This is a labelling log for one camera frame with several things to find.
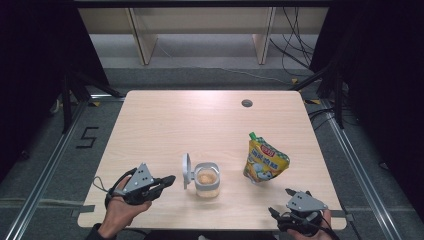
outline wrist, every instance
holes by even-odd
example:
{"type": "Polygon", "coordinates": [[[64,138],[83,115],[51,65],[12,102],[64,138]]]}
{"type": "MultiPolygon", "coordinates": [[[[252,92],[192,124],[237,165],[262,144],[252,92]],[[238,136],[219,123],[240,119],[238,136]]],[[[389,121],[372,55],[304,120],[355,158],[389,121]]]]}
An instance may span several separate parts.
{"type": "Polygon", "coordinates": [[[107,222],[103,222],[97,232],[102,236],[104,239],[115,239],[116,235],[118,234],[119,230],[116,230],[113,225],[109,225],[107,222]]]}

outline hole in table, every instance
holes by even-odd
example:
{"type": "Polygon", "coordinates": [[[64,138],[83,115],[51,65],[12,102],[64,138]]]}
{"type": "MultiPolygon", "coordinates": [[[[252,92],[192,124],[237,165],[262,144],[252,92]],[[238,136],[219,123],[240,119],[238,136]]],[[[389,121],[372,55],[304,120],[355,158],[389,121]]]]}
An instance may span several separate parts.
{"type": "Polygon", "coordinates": [[[241,101],[241,105],[243,105],[243,107],[251,107],[253,105],[253,102],[249,99],[244,99],[243,101],[241,101]]]}

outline black wall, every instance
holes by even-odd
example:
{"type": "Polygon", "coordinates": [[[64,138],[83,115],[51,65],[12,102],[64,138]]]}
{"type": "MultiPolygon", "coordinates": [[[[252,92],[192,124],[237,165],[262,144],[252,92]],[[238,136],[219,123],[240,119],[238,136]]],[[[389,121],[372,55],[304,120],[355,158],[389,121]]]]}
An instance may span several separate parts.
{"type": "Polygon", "coordinates": [[[424,221],[424,3],[388,1],[379,6],[349,79],[349,96],[424,221]]]}
{"type": "Polygon", "coordinates": [[[0,3],[0,181],[48,116],[67,71],[108,83],[77,9],[53,3],[0,3]]]}

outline yellow snack bag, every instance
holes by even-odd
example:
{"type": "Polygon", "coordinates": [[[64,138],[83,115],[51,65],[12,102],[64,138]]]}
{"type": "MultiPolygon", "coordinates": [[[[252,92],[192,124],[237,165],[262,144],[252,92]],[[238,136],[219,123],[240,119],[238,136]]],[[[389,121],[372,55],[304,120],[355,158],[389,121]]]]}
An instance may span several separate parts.
{"type": "Polygon", "coordinates": [[[249,154],[243,175],[253,183],[268,181],[277,177],[289,167],[289,157],[269,145],[254,132],[249,134],[249,154]]]}

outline floor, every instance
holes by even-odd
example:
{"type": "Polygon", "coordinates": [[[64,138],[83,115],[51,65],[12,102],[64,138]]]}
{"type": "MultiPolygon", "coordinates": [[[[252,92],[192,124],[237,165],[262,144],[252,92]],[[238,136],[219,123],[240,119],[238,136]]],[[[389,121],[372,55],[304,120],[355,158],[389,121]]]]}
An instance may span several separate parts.
{"type": "MultiPolygon", "coordinates": [[[[285,48],[281,35],[272,39],[285,48]]],[[[316,39],[313,35],[302,36],[311,48],[316,39]]],[[[140,65],[130,35],[93,35],[92,40],[111,85],[121,92],[140,87],[158,88],[159,83],[170,89],[193,84],[196,88],[285,90],[292,86],[292,81],[301,81],[304,75],[311,74],[289,57],[282,58],[273,45],[268,49],[266,64],[258,65],[249,35],[160,35],[147,66],[140,65]],[[193,82],[196,77],[200,82],[193,82]],[[172,78],[191,80],[176,85],[170,83],[172,78]]],[[[296,48],[302,47],[291,43],[296,48]]],[[[287,51],[308,64],[309,59],[302,51],[292,47],[287,51]]],[[[304,100],[317,100],[315,90],[319,83],[302,90],[304,100]]],[[[91,91],[101,94],[96,89],[91,91]]],[[[0,185],[0,237],[7,238],[10,230],[17,228],[22,230],[16,231],[17,239],[75,239],[88,234],[89,229],[77,225],[78,212],[122,106],[122,101],[109,98],[98,101],[100,107],[93,104],[73,107],[77,124],[69,136],[62,135],[60,111],[46,119],[44,128],[28,149],[31,157],[18,162],[0,185]],[[86,143],[81,135],[87,126],[102,129],[95,132],[95,147],[89,151],[76,150],[86,143]],[[58,149],[58,143],[63,143],[63,149],[58,149]],[[40,183],[40,176],[45,176],[44,183],[40,183]],[[30,200],[36,204],[26,209],[30,200]],[[15,226],[22,223],[17,219],[25,219],[24,224],[15,226]]],[[[322,99],[320,104],[312,103],[305,104],[310,113],[331,106],[331,98],[322,99]]],[[[390,171],[379,166],[378,152],[348,104],[346,108],[344,130],[338,128],[331,113],[311,119],[336,192],[348,213],[347,228],[337,234],[341,239],[423,239],[424,224],[390,171]]],[[[125,231],[118,239],[140,237],[138,233],[125,231]]],[[[283,233],[278,237],[290,239],[283,233]]]]}

